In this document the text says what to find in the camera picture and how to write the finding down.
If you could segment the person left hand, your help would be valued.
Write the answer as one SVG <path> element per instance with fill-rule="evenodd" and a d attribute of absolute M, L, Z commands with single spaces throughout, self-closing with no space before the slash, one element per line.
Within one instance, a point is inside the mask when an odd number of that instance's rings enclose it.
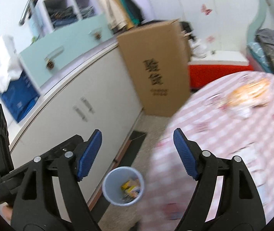
<path fill-rule="evenodd" d="M 11 222 L 11 220 L 12 220 L 12 214 L 13 214 L 13 209 L 10 206 L 5 205 L 5 206 L 2 207 L 2 213 L 3 213 L 4 218 L 8 222 Z"/>

